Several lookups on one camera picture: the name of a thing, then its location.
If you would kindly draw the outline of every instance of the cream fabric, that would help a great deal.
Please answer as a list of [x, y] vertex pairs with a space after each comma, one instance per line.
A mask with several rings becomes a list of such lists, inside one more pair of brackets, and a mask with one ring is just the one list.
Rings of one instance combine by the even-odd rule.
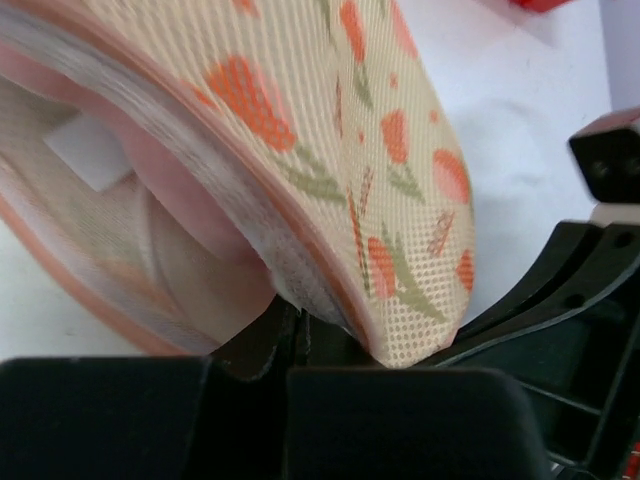
[[[134, 84], [129, 93], [116, 91], [115, 67], [103, 62], [100, 72], [87, 67], [81, 74], [75, 60], [56, 60], [53, 46], [45, 55], [35, 41], [24, 52], [120, 102], [165, 145], [174, 142], [172, 152], [249, 240], [281, 294], [342, 325], [389, 367], [450, 345], [473, 285], [470, 182], [394, 0], [71, 3], [182, 82], [269, 172], [289, 206], [269, 202], [237, 159], [187, 157], [175, 135], [152, 131], [123, 100], [133, 97]], [[145, 98], [147, 109], [163, 108], [155, 92]], [[320, 258], [301, 242], [283, 208], [301, 209], [330, 252]], [[121, 235], [123, 226], [96, 228]], [[170, 248], [167, 231], [157, 234]], [[364, 305], [357, 318], [332, 291], [335, 275]]]

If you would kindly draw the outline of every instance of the white tag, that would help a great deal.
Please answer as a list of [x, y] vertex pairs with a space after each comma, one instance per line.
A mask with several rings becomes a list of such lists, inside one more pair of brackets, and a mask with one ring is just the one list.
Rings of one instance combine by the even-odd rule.
[[88, 115], [65, 123], [44, 142], [96, 192], [112, 187], [133, 170], [118, 139]]

